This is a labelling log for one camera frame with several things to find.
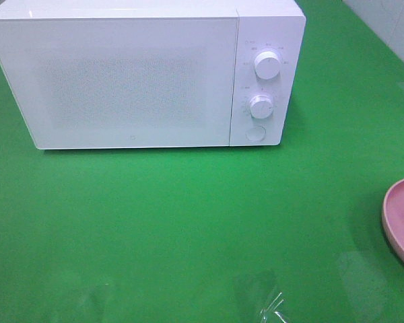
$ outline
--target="clear plastic film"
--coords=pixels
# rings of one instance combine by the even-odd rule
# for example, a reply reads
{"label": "clear plastic film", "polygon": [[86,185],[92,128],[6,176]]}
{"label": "clear plastic film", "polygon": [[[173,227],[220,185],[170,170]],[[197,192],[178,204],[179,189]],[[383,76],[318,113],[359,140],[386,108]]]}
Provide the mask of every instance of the clear plastic film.
{"label": "clear plastic film", "polygon": [[241,323],[290,323],[284,314],[283,293],[273,271],[240,275],[234,279]]}

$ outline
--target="round button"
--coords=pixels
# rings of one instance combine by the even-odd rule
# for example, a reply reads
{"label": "round button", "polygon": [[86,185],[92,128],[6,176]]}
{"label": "round button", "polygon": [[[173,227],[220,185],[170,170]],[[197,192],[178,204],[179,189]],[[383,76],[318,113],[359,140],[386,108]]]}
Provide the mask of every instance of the round button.
{"label": "round button", "polygon": [[280,55],[272,50],[261,52],[255,59],[255,71],[261,79],[272,79],[281,68]]}
{"label": "round button", "polygon": [[249,141],[262,141],[267,131],[262,126],[256,126],[246,132]]}
{"label": "round button", "polygon": [[253,118],[264,119],[274,110],[273,100],[269,96],[255,96],[250,100],[250,113]]}

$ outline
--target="pink dish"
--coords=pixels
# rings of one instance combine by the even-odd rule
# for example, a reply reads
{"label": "pink dish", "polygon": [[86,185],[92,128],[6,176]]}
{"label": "pink dish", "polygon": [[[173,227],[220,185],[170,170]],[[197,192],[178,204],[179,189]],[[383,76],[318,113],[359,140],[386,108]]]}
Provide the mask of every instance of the pink dish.
{"label": "pink dish", "polygon": [[386,193],[382,220],[389,242],[404,261],[404,179],[393,184]]}

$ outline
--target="green table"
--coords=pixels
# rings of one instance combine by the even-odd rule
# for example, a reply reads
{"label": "green table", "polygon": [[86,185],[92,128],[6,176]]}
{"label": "green table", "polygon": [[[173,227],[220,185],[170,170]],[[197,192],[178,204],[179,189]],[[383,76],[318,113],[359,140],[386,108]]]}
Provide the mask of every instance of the green table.
{"label": "green table", "polygon": [[270,289],[292,322],[404,322],[380,220],[404,64],[342,2],[299,2],[278,147],[38,151],[0,70],[0,323],[253,323]]}

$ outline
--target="white knob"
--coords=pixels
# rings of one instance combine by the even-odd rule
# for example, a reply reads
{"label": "white knob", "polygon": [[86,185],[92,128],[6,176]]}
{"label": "white knob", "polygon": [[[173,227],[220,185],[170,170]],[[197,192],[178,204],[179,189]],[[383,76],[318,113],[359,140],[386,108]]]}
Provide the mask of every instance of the white knob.
{"label": "white knob", "polygon": [[274,110],[274,103],[269,96],[255,96],[250,100],[250,112],[253,118],[264,119],[269,117]]}
{"label": "white knob", "polygon": [[255,71],[261,79],[272,79],[277,76],[281,68],[280,55],[271,50],[261,52],[255,59]]}

